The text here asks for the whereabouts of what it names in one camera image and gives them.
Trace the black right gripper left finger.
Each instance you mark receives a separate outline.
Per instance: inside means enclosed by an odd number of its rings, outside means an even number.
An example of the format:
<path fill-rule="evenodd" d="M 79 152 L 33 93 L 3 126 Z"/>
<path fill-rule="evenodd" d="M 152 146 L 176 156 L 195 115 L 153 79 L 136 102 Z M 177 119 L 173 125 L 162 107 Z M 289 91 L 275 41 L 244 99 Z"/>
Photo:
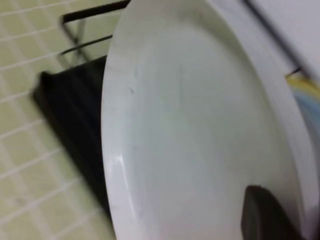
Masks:
<path fill-rule="evenodd" d="M 274 195 L 258 185 L 245 189 L 241 215 L 244 240 L 302 240 Z"/>

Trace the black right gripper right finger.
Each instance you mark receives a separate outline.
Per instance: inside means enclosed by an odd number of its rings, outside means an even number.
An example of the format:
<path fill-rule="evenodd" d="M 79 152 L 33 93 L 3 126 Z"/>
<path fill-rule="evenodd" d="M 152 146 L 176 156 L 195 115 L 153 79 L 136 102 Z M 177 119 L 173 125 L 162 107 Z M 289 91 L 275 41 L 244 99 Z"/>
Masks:
<path fill-rule="evenodd" d="M 309 220 L 309 240 L 319 240 L 320 239 L 320 210 L 313 209 L 310 212 Z"/>

